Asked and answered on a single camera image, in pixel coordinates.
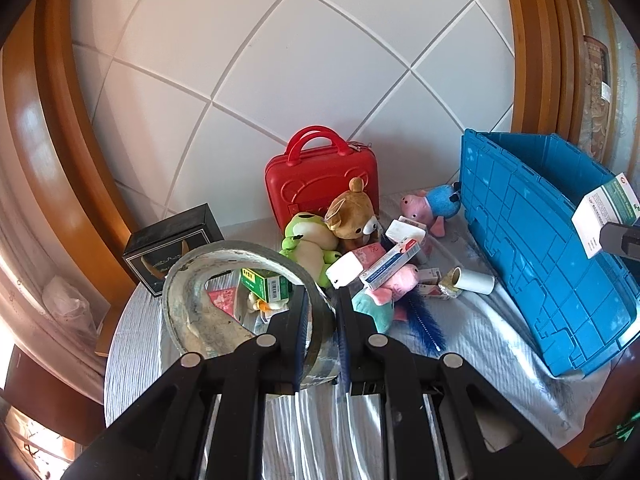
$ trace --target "green and yellow box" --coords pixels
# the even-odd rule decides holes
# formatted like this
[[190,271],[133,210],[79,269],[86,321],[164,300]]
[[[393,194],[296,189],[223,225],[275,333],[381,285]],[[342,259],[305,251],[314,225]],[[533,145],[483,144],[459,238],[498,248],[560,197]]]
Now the green and yellow box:
[[267,303],[289,298],[289,280],[270,270],[242,269],[240,283]]

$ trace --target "white paper roll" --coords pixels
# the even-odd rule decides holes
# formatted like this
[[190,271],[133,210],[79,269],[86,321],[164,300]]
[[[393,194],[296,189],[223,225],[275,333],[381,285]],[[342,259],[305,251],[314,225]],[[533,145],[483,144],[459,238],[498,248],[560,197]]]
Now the white paper roll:
[[462,290],[470,290],[478,294],[491,294],[495,286],[495,276],[456,267],[453,270],[451,282],[453,286]]

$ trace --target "metal bolt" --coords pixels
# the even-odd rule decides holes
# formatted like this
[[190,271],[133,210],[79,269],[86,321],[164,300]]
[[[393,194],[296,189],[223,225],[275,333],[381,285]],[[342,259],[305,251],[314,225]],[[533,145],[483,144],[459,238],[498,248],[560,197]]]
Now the metal bolt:
[[276,344],[276,338],[271,334],[262,334],[258,336],[255,342],[258,344],[258,346],[268,348],[269,346],[273,346]]
[[464,361],[458,354],[446,354],[442,358],[442,362],[448,368],[460,368]]
[[374,334],[369,336],[369,344],[371,346],[385,346],[389,342],[389,339],[386,338],[386,335],[382,334]]
[[202,361],[202,357],[200,356],[200,354],[196,354],[195,352],[190,352],[180,358],[180,364],[185,368],[193,368],[194,366],[198,366],[200,364],[200,361]]

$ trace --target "white plastic bag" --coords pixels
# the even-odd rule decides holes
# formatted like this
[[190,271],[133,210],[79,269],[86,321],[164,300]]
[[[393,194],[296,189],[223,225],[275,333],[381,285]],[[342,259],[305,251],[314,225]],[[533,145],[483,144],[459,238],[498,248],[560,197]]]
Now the white plastic bag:
[[73,338],[89,348],[98,337],[89,302],[60,276],[54,276],[42,291],[42,301],[53,319]]

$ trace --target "blue storage bin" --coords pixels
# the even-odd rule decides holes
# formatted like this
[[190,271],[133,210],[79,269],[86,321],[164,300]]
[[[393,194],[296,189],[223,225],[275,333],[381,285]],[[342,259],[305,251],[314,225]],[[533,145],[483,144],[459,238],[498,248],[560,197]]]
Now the blue storage bin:
[[614,175],[557,135],[462,138],[471,234],[527,320],[551,373],[593,372],[640,332],[637,262],[587,258],[571,217]]

